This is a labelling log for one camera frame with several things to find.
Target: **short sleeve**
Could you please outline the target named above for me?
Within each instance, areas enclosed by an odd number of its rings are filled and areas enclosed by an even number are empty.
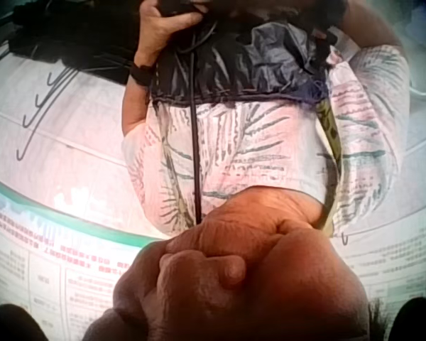
[[[382,133],[400,171],[410,112],[407,60],[397,47],[383,45],[360,50],[350,66],[379,115]]]

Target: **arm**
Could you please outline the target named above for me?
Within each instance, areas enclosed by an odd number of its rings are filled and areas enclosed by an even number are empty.
[[[392,45],[402,50],[393,29],[364,0],[347,1],[349,5],[340,29],[360,48]]]
[[[174,32],[193,26],[202,20],[200,13],[186,13],[163,18],[156,8],[157,4],[158,0],[145,0],[141,4],[139,44],[134,57],[137,66],[153,66]],[[130,77],[121,110],[121,130],[124,136],[145,121],[147,109],[148,89],[138,85]]]
[[[152,66],[155,57],[141,53],[139,50],[134,57],[137,66]],[[126,136],[137,125],[143,123],[147,116],[148,109],[148,89],[137,84],[130,76],[126,84],[125,95],[121,107],[121,130]]]

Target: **man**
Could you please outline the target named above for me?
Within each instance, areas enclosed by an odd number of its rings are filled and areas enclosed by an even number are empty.
[[[163,18],[157,1],[145,0],[137,67],[150,70],[172,34],[201,20],[201,13]],[[342,179],[331,176],[337,165],[309,101],[196,102],[200,224],[190,109],[149,106],[148,88],[129,79],[125,159],[147,218],[176,237],[138,255],[116,286],[114,309],[86,340],[373,337],[364,289],[322,229],[332,197],[340,233],[375,209],[393,183],[408,122],[408,65],[392,30],[363,1],[349,0],[338,26],[361,48],[350,63],[336,53],[329,58]]]

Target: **black hook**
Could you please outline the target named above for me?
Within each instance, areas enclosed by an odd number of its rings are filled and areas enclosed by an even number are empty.
[[[43,102],[41,104],[38,103],[38,94],[36,94],[35,96],[35,107],[38,109],[36,111],[36,113],[32,116],[32,118],[30,119],[30,121],[27,123],[27,115],[23,115],[23,120],[22,120],[22,126],[24,128],[28,128],[33,121],[35,121],[36,117],[39,115],[41,108],[47,103],[47,101],[52,97],[52,95],[54,94],[55,91],[57,91],[57,89],[68,79],[71,77],[71,75],[73,75],[76,71],[72,70],[70,68],[67,68],[66,70],[68,70],[62,78],[58,79],[58,81],[55,83],[55,85],[49,90],[49,92],[46,94],[46,96],[43,99]]]
[[[344,236],[344,233],[341,234],[342,244],[346,246],[349,243],[349,236]]]
[[[46,81],[46,84],[49,86],[49,87],[52,87],[55,83],[57,83],[57,82],[59,82],[60,81],[60,79],[64,76],[64,75],[66,75],[67,74],[67,72],[68,72],[68,70],[69,70],[69,68],[68,67],[66,67],[58,76],[57,76],[57,78],[55,78],[55,80],[54,81],[52,81],[50,78],[52,78],[52,72],[49,72],[49,75],[48,75],[48,80]]]
[[[63,88],[56,94],[56,96],[53,98],[52,102],[46,107],[45,111],[43,112],[43,114],[39,118],[38,122],[36,122],[35,128],[32,130],[31,135],[30,135],[30,137],[27,140],[26,146],[24,147],[22,154],[19,155],[20,151],[18,149],[16,149],[16,159],[17,159],[17,161],[22,161],[23,160],[23,158],[27,154],[28,146],[30,146],[30,142],[33,139],[33,137],[35,136],[35,133],[38,130],[38,127],[40,126],[41,122],[43,121],[45,115],[48,113],[49,109],[53,106],[53,104],[55,103],[55,101],[57,100],[57,98],[65,91],[65,89],[71,83],[71,81],[76,78],[76,76],[77,76],[78,73],[79,73],[79,71],[74,71],[74,72],[70,73],[70,77],[71,78],[63,85]]]

